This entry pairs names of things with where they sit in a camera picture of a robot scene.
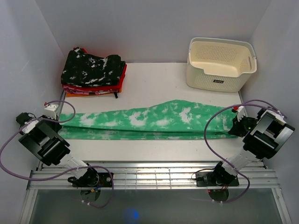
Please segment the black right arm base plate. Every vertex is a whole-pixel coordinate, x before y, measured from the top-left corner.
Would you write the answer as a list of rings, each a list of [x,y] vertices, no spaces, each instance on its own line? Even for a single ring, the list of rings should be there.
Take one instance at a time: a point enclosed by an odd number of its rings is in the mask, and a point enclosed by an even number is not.
[[[202,169],[195,173],[197,187],[237,187],[239,181],[236,176],[223,176],[212,169]]]

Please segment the green tie-dye trousers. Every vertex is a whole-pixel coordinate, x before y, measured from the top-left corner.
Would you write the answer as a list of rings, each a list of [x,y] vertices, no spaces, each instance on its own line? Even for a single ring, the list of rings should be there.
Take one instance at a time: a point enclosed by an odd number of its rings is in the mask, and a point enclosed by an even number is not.
[[[62,113],[58,132],[73,140],[201,140],[231,138],[235,114],[222,108],[185,100],[172,100],[147,108],[98,113]]]

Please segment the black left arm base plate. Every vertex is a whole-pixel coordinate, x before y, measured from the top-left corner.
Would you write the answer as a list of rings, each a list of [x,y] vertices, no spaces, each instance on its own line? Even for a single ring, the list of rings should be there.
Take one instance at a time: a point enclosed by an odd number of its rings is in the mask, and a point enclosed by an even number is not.
[[[72,184],[72,187],[112,187],[112,177],[108,173],[85,173],[80,178],[69,177],[67,181]]]

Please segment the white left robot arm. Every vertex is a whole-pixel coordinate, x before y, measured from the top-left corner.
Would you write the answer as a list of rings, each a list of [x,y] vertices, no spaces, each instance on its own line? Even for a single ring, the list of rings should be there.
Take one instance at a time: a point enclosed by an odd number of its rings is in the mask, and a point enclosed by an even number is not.
[[[98,172],[75,158],[69,149],[70,144],[58,134],[62,126],[44,118],[42,116],[37,120],[33,114],[27,112],[19,114],[16,122],[21,127],[26,125],[21,131],[19,142],[45,165],[60,165],[71,169],[73,176],[68,178],[68,182],[73,187],[98,186],[100,183]]]

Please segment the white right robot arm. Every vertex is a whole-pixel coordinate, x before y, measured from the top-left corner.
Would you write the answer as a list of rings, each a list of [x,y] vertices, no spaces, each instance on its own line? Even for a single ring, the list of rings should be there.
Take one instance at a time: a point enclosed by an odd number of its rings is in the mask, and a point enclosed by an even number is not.
[[[229,185],[249,163],[272,158],[295,131],[282,115],[270,110],[261,109],[256,118],[245,116],[244,106],[233,112],[236,116],[228,134],[242,137],[244,145],[237,154],[220,161],[214,168],[211,180],[218,186]]]

